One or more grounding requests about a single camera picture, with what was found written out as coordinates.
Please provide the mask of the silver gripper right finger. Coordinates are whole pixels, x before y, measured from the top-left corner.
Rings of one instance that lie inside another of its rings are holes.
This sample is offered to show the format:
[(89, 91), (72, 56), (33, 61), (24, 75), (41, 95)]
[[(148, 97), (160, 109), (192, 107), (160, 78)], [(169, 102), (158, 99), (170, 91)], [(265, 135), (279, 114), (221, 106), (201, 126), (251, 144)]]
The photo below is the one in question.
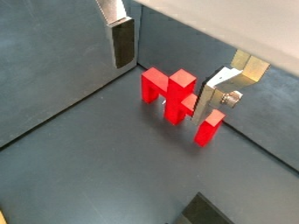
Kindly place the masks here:
[(201, 83), (191, 120), (201, 124), (213, 109), (221, 105), (233, 108), (243, 94), (241, 88), (255, 85), (269, 64), (249, 53), (236, 50), (229, 67), (223, 66)]

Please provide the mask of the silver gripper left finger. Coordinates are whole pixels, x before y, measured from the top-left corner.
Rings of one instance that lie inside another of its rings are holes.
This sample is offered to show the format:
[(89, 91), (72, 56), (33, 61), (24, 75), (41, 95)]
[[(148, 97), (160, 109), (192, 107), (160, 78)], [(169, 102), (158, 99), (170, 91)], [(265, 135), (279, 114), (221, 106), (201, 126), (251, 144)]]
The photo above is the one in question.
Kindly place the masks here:
[(106, 26), (116, 68), (124, 67), (134, 58), (134, 20), (126, 15), (122, 0), (96, 0)]

